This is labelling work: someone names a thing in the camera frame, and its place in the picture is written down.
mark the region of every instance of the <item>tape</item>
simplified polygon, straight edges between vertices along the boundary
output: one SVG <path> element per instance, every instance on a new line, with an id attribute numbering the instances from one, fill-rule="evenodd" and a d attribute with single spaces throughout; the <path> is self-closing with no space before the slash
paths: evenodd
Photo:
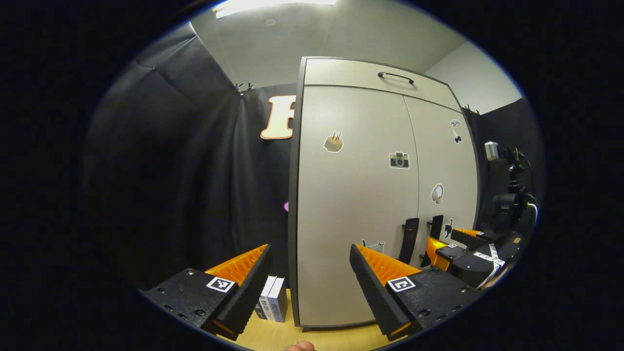
<path id="1" fill-rule="evenodd" d="M 499 259 L 499 254 L 496 251 L 496 246 L 494 246 L 494 244 L 490 244 L 489 248 L 490 248 L 490 255 L 491 256 L 482 254 L 480 252 L 475 252 L 474 253 L 475 256 L 480 257 L 480 258 L 482 258 L 484 260 L 488 260 L 488 261 L 492 262 L 493 265 L 494 265 L 494 269 L 492 269 L 492 272 L 490 273 L 490 275 L 488 275 L 487 278 L 485 278 L 485 280 L 481 284 L 479 284 L 477 289 L 481 289 L 481 287 L 483 287 L 483 285 L 485 285 L 487 282 L 489 282 L 490 279 L 492 279 L 492 277 L 496 275 L 496 273 L 499 271 L 499 269 L 503 265 L 505 265 L 505 261 Z"/>

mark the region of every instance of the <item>ceiling light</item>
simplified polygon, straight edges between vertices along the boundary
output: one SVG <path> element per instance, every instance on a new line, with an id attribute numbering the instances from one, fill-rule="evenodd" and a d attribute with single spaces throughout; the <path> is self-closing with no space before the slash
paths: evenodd
<path id="1" fill-rule="evenodd" d="M 212 8 L 217 19 L 259 7 L 283 4 L 334 5 L 336 0 L 227 0 Z"/>

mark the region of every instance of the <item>wooden floor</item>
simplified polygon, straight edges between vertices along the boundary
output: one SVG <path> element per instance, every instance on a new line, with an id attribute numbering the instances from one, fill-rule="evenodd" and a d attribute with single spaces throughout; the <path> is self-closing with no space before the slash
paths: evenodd
<path id="1" fill-rule="evenodd" d="M 310 330 L 303 332 L 303 328 L 295 327 L 293 311 L 290 305 L 290 289 L 286 290 L 286 294 L 288 296 L 288 311 L 286 312 L 284 323 L 260 319 L 256 312 L 253 312 L 245 327 L 245 331 L 238 336 L 234 343 L 257 351 L 282 351 L 288 345 L 294 345 L 300 340 L 311 342 L 317 351 L 372 350 L 390 344 L 388 338 L 381 333 L 377 324 L 348 329 Z"/>

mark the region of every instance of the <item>cabinet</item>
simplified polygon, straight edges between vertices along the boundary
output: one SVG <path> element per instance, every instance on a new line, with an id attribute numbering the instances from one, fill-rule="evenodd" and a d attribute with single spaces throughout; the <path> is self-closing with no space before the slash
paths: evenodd
<path id="1" fill-rule="evenodd" d="M 418 217 L 411 264 L 419 267 L 431 217 L 442 214 L 453 227 L 472 229 L 477 161 L 460 111 L 447 85 L 414 72 L 302 58 L 289 194 L 296 325 L 374 320 L 349 264 L 351 244 L 398 258 L 401 224 Z M 441 198 L 432 198 L 436 186 Z"/>

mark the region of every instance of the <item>white wall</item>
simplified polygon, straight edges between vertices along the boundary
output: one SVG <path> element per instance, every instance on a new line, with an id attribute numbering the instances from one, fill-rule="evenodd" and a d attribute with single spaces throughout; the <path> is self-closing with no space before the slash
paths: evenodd
<path id="1" fill-rule="evenodd" d="M 522 93 L 496 62 L 466 41 L 425 75 L 450 85 L 459 104 L 483 114 L 517 101 Z"/>

